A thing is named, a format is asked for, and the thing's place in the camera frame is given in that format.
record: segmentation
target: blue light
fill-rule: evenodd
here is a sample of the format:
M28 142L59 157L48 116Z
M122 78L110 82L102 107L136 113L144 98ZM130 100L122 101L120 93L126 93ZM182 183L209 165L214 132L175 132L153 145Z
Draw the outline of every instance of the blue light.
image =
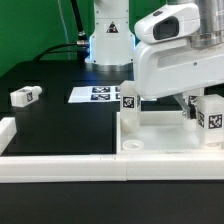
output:
M93 54L92 54L92 36L89 38L89 59L92 60Z

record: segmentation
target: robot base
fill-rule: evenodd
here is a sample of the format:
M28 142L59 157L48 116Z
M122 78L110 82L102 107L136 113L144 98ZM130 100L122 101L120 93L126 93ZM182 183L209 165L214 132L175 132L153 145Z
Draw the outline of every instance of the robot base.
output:
M124 71L132 71L133 63L124 64L124 65L99 65L90 62L90 60L86 60L86 68L94 71L101 72L124 72Z

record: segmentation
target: small white cube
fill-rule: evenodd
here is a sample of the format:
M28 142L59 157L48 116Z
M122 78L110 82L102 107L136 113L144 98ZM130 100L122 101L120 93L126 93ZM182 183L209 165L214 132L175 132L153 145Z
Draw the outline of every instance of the small white cube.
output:
M224 98L209 95L198 98L197 136L203 144L224 142Z

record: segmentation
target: white tray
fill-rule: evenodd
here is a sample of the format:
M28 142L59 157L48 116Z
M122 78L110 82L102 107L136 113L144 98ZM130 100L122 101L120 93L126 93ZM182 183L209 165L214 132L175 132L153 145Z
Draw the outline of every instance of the white tray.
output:
M134 144L133 148L131 145L129 149L125 147L128 142ZM183 128L182 111L153 111L141 112L140 128L135 133L121 130L120 113L117 113L117 152L222 153L224 150L200 148L196 133Z

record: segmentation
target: screw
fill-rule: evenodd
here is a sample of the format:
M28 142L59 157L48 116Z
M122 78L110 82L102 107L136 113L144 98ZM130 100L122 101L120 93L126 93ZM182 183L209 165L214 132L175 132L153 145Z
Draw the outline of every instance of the screw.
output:
M187 117L187 111L183 111L182 115L183 117Z

